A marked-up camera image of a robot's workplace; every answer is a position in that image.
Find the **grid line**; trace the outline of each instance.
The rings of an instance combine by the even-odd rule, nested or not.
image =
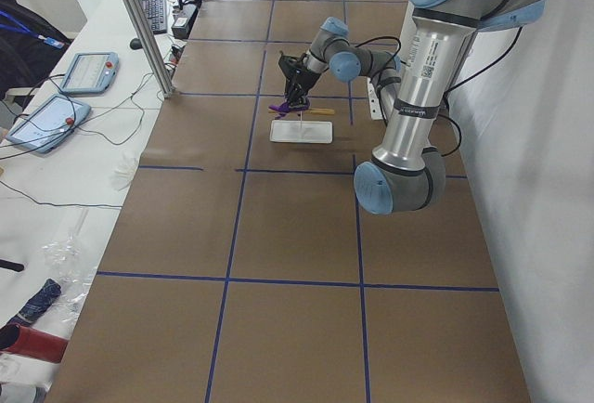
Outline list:
[[[381,0],[381,1],[374,1],[374,0],[213,0],[213,1],[261,1],[261,2],[361,2],[366,4],[407,4],[408,1],[388,1],[388,0]]]
[[[223,93],[209,93],[209,92],[180,92],[182,96],[186,97],[258,97],[258,98],[284,98],[281,94],[223,94]],[[349,97],[341,97],[340,95],[308,95],[308,98],[313,99],[349,99]],[[352,97],[352,99],[368,99],[367,97]]]
[[[356,156],[353,154],[353,170],[356,167]],[[368,343],[368,317],[365,302],[365,269],[363,264],[363,241],[361,236],[361,216],[359,200],[355,192],[355,222],[356,222],[356,249],[359,261],[359,294],[361,299],[361,332],[363,336],[363,363],[365,368],[365,395],[366,402],[371,403],[371,377],[369,372],[369,343]]]
[[[236,169],[236,171],[256,174],[303,174],[308,176],[353,176],[355,174],[341,171],[299,171],[290,169]]]
[[[251,284],[272,284],[272,285],[304,285],[315,287],[344,287],[360,288],[360,282],[332,282],[320,280],[298,280],[298,279],[257,279],[257,278],[234,278],[219,276],[190,276],[190,275],[168,275],[159,273],[135,273],[124,271],[99,270],[98,276],[108,276],[114,278],[139,278],[145,280],[194,280],[209,282],[236,282]],[[369,284],[364,283],[365,289],[380,290],[418,290],[434,292],[468,292],[468,293],[499,293],[497,287],[465,287],[455,285],[421,285],[421,284]]]
[[[268,32],[266,35],[266,39],[270,35],[270,29],[272,26],[272,17],[274,14],[274,5],[275,5],[275,2],[273,0],[272,7],[270,8],[270,18],[268,19]],[[260,78],[258,81],[258,90],[256,93],[257,95],[256,95],[254,105],[253,105],[252,126],[251,126],[251,130],[250,130],[250,138],[248,141],[248,149],[245,154],[244,170],[247,170],[248,166],[250,164],[250,152],[252,151],[252,140],[253,140],[253,134],[254,134],[254,129],[255,129],[255,125],[256,125],[256,116],[258,113],[258,102],[259,102],[260,90],[262,89],[262,80],[264,77],[265,63],[266,63],[266,50],[264,51],[264,54],[262,56],[262,63],[260,66]],[[235,224],[233,227],[233,240],[231,241],[231,248],[229,249],[229,259],[228,259],[227,267],[226,267],[225,286],[223,288],[223,296],[221,297],[221,308],[219,311],[219,319],[218,319],[217,327],[216,327],[216,335],[214,337],[213,356],[211,358],[211,367],[209,370],[208,384],[206,387],[206,396],[204,397],[205,403],[210,403],[211,392],[213,391],[214,370],[216,367],[218,347],[219,347],[219,342],[221,340],[221,332],[223,329],[223,322],[224,322],[224,318],[225,318],[226,295],[227,295],[227,292],[229,289],[231,268],[233,266],[233,256],[235,254],[235,244],[237,241],[239,220],[240,220],[240,216],[241,216],[241,205],[243,204],[243,194],[245,193],[245,183],[246,183],[247,175],[248,175],[247,171],[244,171],[242,179],[241,179],[241,189],[239,191],[239,199],[238,199],[238,210],[237,210],[237,214],[235,217]]]
[[[277,39],[231,39],[231,38],[188,38],[188,41],[194,43],[241,43],[241,44],[303,44],[309,46],[311,41],[285,41]],[[386,44],[382,43],[367,43],[366,46],[382,46],[386,47]]]
[[[168,166],[159,164],[140,164],[138,169],[171,169],[174,171],[204,171],[204,168],[198,166]]]
[[[344,17],[344,23],[348,24],[348,18],[346,15],[346,0],[342,0],[342,16]],[[353,111],[353,88],[350,81],[346,84],[346,88],[349,92],[349,123],[354,125],[355,112]]]

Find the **computer mouse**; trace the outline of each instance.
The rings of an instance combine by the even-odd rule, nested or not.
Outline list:
[[[133,50],[138,50],[139,48],[142,48],[142,43],[138,38],[134,38],[132,41],[130,41],[130,48]]]

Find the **lanyard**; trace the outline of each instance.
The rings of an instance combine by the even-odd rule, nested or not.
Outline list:
[[[9,32],[28,34],[29,36],[32,36],[33,38],[41,39],[44,43],[46,43],[47,45],[52,46],[52,47],[62,48],[64,46],[64,43],[62,43],[56,39],[46,38],[45,36],[43,36],[41,34],[37,34],[37,33],[33,32],[29,27],[27,27],[25,24],[23,24],[22,22],[17,20],[14,16],[9,15],[8,13],[6,13],[2,10],[0,10],[0,17],[4,17],[7,20],[10,20],[16,25],[16,26],[11,26],[11,25],[0,24],[0,30],[8,30]]]

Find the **white tray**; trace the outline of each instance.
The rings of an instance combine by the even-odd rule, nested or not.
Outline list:
[[[332,122],[273,120],[270,141],[277,143],[331,143]]]

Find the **purple object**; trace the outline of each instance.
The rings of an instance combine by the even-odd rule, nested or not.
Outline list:
[[[268,106],[268,108],[270,110],[278,113],[278,115],[275,117],[275,120],[278,120],[279,118],[283,118],[288,113],[291,113],[291,112],[307,111],[309,109],[309,101],[307,101],[306,104],[298,104],[296,106],[289,106],[289,103],[287,103],[287,101],[285,101],[280,106],[275,106],[273,104],[271,106]]]

